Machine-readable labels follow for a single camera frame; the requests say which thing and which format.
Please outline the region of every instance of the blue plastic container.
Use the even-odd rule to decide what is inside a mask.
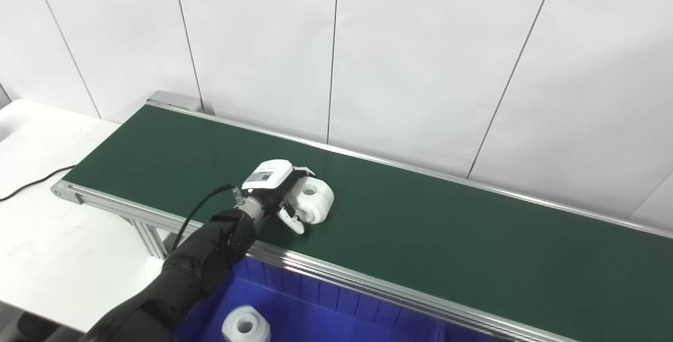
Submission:
[[[178,342],[222,342],[221,327],[249,304],[271,325],[272,342],[497,342],[467,328],[246,258],[209,301],[192,311]]]

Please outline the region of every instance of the white cylindrical part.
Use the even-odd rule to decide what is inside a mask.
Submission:
[[[308,224],[323,222],[334,202],[334,192],[330,186],[310,176],[300,179],[291,195],[292,206],[300,219]]]
[[[243,305],[224,319],[222,335],[227,342],[269,342],[271,327],[255,308]]]
[[[253,222],[257,224],[259,220],[262,219],[264,215],[264,208],[262,208],[262,203],[259,202],[254,197],[245,197],[243,198],[242,205],[236,205],[235,208],[239,208],[245,213],[248,213],[248,216],[252,217]]]

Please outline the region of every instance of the label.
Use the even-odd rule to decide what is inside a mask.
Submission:
[[[273,172],[253,172],[246,182],[266,182]]]

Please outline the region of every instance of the black cable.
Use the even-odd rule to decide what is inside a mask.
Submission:
[[[0,198],[0,201],[9,200],[10,198],[12,198],[12,196],[14,196],[14,195],[17,194],[17,193],[20,193],[21,191],[23,191],[24,189],[28,188],[29,186],[33,186],[33,185],[35,185],[35,184],[42,183],[43,181],[46,181],[46,180],[49,179],[50,177],[55,176],[55,175],[58,174],[59,172],[64,172],[64,171],[66,171],[66,170],[68,170],[68,169],[71,169],[71,168],[73,168],[73,167],[75,167],[75,165],[68,166],[68,167],[63,167],[63,168],[59,168],[58,170],[56,170],[56,171],[52,172],[51,174],[49,174],[49,175],[43,177],[42,179],[36,180],[36,181],[34,181],[34,182],[31,182],[31,183],[26,184],[25,186],[20,187],[20,188],[17,189],[16,191],[10,193],[9,196],[5,196],[5,197],[3,197],[3,198]]]
[[[233,189],[233,185],[226,184],[225,186],[221,186],[220,188],[215,189],[214,191],[209,193],[208,196],[205,196],[203,198],[203,200],[199,203],[199,205],[197,205],[197,207],[194,208],[194,210],[192,210],[192,213],[190,213],[187,216],[187,218],[185,219],[185,222],[182,223],[182,227],[180,227],[180,231],[178,232],[178,236],[175,238],[175,242],[173,242],[173,249],[171,249],[171,252],[175,251],[175,249],[178,248],[178,244],[180,243],[180,239],[182,239],[182,235],[185,233],[185,229],[187,229],[187,225],[192,220],[194,215],[197,214],[197,211],[199,211],[199,208],[202,207],[202,205],[204,205],[206,203],[206,201],[208,201],[209,198],[213,197],[214,195],[216,195],[218,193],[223,193],[225,191],[229,191],[231,189]]]

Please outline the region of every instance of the white wall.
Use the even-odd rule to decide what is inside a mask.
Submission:
[[[0,83],[219,116],[673,230],[673,0],[0,0]]]

